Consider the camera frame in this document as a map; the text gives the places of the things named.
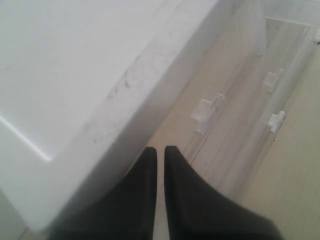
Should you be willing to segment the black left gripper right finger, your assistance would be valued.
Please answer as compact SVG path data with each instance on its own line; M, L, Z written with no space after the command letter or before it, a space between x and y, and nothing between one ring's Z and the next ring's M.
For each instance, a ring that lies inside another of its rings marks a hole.
M220 194L176 146L164 150L164 191L171 240L280 240L275 224Z

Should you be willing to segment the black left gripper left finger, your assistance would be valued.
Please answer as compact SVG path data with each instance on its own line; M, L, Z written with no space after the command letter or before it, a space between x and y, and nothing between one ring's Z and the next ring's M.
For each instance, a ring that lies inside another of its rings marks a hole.
M50 240L151 240L157 201L157 151L146 147L102 199L66 219Z

